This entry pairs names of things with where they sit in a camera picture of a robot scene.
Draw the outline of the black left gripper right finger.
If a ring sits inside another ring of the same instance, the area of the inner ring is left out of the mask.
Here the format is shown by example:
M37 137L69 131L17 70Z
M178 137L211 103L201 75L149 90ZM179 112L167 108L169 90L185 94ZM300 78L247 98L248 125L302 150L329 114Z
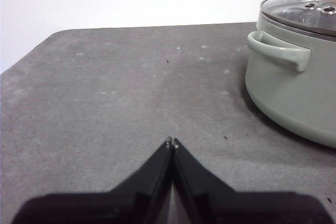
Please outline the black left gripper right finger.
M327 223L316 198L290 191L235 191L173 141L174 185L191 223Z

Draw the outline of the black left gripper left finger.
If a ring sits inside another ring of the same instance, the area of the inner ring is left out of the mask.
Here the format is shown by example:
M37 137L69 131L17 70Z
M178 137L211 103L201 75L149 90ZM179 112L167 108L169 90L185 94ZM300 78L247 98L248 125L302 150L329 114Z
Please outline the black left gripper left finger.
M172 138L114 189L100 193L57 193L26 201L13 223L165 222L171 190Z

